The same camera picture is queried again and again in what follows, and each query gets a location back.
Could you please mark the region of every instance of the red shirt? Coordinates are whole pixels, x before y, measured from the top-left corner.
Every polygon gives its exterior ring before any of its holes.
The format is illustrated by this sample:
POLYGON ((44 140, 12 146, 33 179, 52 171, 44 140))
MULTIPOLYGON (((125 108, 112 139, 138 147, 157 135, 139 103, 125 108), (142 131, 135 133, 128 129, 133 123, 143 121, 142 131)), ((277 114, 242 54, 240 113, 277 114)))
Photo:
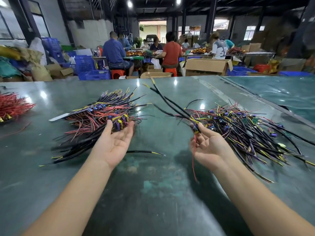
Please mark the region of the red shirt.
POLYGON ((164 45, 163 52, 166 52, 166 55, 163 59, 163 64, 174 65, 178 64, 178 57, 180 55, 181 47, 178 43, 171 41, 164 45))

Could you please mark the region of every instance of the hand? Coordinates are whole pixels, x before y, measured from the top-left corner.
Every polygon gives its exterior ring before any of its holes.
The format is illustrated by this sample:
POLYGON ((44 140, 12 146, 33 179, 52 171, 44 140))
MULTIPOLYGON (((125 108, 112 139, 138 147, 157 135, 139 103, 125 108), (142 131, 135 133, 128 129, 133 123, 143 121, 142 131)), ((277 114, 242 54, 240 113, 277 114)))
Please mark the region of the hand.
POLYGON ((197 161, 214 172, 222 164, 229 165, 237 160, 234 151, 219 133, 207 129, 202 123, 198 127, 201 133, 196 134, 196 143, 195 138, 191 138, 189 144, 197 161))
POLYGON ((124 158, 128 150, 134 133, 134 122, 129 122, 124 130, 113 134, 111 134, 112 127, 112 121, 108 120, 102 135, 95 143, 90 154, 92 158, 104 160, 111 170, 124 158))

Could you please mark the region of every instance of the work table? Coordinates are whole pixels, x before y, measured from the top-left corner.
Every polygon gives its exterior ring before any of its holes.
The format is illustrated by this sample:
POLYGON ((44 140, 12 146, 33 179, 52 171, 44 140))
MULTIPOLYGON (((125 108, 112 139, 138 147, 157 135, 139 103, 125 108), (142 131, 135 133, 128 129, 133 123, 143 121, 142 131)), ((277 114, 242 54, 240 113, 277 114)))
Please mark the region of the work table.
MULTIPOLYGON (((281 122, 287 129, 315 141, 315 131, 290 113, 219 76, 155 79, 160 91, 182 107, 192 100, 191 109, 211 109, 215 103, 238 102, 246 110, 260 109, 266 118, 281 122)), ((52 82, 2 83, 7 91, 18 92, 36 106, 17 122, 0 125, 0 232, 19 235, 64 189, 84 163, 88 153, 67 162, 38 167, 58 155, 50 151, 59 142, 53 139, 74 129, 63 119, 49 122, 99 98, 105 91, 133 90, 137 104, 155 103, 172 112, 153 91, 150 79, 58 80, 52 82)), ((195 163, 195 182, 188 141, 191 129, 156 109, 153 105, 136 109, 147 118, 136 126, 129 150, 150 150, 166 154, 128 154, 113 171, 83 233, 99 235, 251 235, 241 215, 227 198, 216 178, 195 163)), ((301 151, 315 162, 314 147, 293 139, 301 151)), ((264 184, 289 207, 315 225, 315 168, 295 158, 291 166, 254 162, 254 168, 275 183, 264 184)))

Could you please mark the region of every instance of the person in red shirt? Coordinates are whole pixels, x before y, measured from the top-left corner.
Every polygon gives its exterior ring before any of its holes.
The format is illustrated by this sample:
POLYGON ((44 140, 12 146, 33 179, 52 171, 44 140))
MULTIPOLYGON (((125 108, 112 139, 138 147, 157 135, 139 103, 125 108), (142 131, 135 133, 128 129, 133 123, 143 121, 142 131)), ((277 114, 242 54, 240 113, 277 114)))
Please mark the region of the person in red shirt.
POLYGON ((163 58, 163 68, 176 68, 178 66, 178 57, 184 55, 183 51, 181 46, 174 42, 175 34, 172 31, 166 33, 165 38, 167 43, 163 48, 163 52, 155 58, 163 58))

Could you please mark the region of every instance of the left hand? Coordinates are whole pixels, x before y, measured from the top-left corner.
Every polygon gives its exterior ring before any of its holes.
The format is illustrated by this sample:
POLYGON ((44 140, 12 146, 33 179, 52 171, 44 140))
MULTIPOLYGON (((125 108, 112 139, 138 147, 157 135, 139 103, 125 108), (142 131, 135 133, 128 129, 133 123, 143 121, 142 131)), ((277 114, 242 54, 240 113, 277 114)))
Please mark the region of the left hand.
POLYGON ((112 127, 112 121, 108 120, 102 135, 95 143, 90 154, 92 158, 104 160, 111 170, 124 158, 128 150, 134 133, 134 122, 129 122, 124 130, 113 134, 111 134, 112 127))

